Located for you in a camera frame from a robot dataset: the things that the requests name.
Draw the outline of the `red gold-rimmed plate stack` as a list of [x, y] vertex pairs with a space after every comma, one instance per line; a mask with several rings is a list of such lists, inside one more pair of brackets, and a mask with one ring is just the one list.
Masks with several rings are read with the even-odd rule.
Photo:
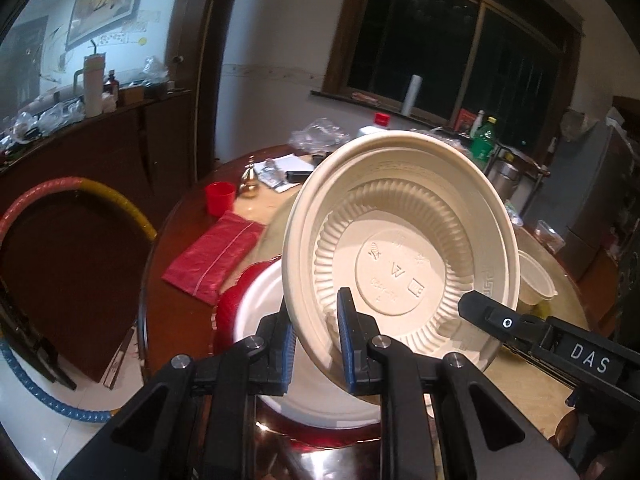
[[[279, 258], [246, 268], [219, 298], [213, 352], [257, 333], [259, 321], [280, 310]], [[371, 441], [380, 436], [380, 409], [325, 378], [301, 346], [295, 349], [292, 382], [285, 396], [262, 396], [258, 426], [320, 448]]]

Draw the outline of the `gold figurine ornament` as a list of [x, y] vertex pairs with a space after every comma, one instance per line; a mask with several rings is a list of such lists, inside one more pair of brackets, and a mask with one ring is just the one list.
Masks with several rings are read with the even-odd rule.
[[259, 193], [259, 179], [255, 169], [254, 156], [250, 155], [240, 179], [239, 196], [254, 198]]

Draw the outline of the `white liquor bottle red cap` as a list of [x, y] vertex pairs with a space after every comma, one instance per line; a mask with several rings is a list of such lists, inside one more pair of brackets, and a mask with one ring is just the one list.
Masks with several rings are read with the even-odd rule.
[[376, 112], [373, 116], [373, 122], [371, 125], [361, 127], [358, 130], [357, 136], [376, 136], [377, 134], [384, 134], [388, 129], [390, 123], [390, 115]]

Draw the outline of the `grey refrigerator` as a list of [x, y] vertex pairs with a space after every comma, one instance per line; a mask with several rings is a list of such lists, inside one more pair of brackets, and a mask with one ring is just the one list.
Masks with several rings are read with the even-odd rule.
[[631, 149], [612, 126], [599, 122], [579, 140], [562, 140], [524, 222], [542, 220], [565, 242], [558, 251], [565, 270], [579, 281], [622, 208]]

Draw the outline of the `red plastic cup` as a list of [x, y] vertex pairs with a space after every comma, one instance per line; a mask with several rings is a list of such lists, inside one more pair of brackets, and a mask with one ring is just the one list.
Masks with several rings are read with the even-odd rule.
[[210, 216], [220, 218], [232, 211], [236, 195], [236, 186], [227, 181], [216, 181], [204, 188], [206, 209]]

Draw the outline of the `beige ribbed plastic bowl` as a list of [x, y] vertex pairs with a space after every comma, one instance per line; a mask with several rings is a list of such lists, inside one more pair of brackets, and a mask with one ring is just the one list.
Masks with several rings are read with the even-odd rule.
[[515, 308], [518, 244], [502, 200], [466, 156], [432, 136], [390, 130], [348, 142], [306, 180], [284, 232], [282, 283], [299, 342], [338, 388], [344, 287], [359, 312], [412, 351], [457, 351], [486, 368], [498, 341], [458, 304], [480, 292]]

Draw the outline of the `clear plastic food container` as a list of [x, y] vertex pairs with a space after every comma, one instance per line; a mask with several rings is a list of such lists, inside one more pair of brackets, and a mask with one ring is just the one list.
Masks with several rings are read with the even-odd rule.
[[537, 221], [534, 237], [552, 255], [556, 255], [565, 246], [564, 238], [544, 220]]

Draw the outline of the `hula hoop red yellow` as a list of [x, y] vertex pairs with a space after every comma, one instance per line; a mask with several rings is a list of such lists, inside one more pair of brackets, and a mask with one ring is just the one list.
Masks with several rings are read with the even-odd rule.
[[58, 361], [97, 382], [138, 315], [140, 283], [156, 239], [119, 192], [82, 177], [44, 181], [1, 216], [1, 354], [41, 404], [104, 424], [114, 411], [75, 408], [28, 374], [75, 390]]

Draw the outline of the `white tumbler with straw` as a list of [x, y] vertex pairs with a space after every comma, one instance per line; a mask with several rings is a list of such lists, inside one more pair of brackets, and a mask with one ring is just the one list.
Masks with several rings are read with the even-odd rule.
[[76, 70], [73, 79], [73, 94], [78, 93], [78, 79], [82, 79], [82, 100], [85, 118], [93, 118], [103, 113], [102, 93], [105, 70], [105, 54], [98, 52], [96, 42], [91, 39], [93, 52], [84, 57], [84, 65]]

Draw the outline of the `large white plastic bowl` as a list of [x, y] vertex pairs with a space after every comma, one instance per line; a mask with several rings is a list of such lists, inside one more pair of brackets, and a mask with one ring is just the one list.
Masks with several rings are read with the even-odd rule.
[[[264, 261], [253, 266], [254, 278], [241, 287], [233, 324], [233, 339], [257, 333], [260, 320], [280, 309], [283, 299], [281, 263]], [[380, 408], [351, 396], [324, 376], [298, 344], [293, 375], [284, 396], [266, 396], [265, 404], [292, 422], [326, 430], [352, 430], [380, 421]]]

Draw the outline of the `white handled plastic bowl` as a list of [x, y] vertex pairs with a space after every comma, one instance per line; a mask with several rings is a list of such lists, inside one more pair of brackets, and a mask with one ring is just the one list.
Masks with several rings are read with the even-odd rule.
[[553, 299], [558, 292], [544, 267], [524, 250], [518, 252], [520, 262], [520, 298], [523, 304], [536, 306]]

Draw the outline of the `green plastic bottle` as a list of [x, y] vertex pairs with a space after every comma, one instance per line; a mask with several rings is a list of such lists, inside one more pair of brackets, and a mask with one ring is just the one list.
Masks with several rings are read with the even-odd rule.
[[484, 124], [477, 130], [473, 136], [473, 142], [470, 147], [472, 161], [480, 169], [484, 169], [490, 159], [490, 155], [495, 148], [497, 119], [489, 116]]

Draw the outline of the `stainless steel thermos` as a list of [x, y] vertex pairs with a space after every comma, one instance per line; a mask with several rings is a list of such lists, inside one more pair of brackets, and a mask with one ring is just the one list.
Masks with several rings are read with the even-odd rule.
[[506, 202], [510, 200], [518, 188], [521, 173], [510, 162], [498, 159], [489, 170], [488, 178], [500, 198]]

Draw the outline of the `red cloth bag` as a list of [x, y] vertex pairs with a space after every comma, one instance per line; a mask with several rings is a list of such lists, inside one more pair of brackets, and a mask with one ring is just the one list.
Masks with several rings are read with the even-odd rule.
[[265, 226], [226, 211], [162, 275], [169, 285], [214, 306], [232, 271], [255, 247]]

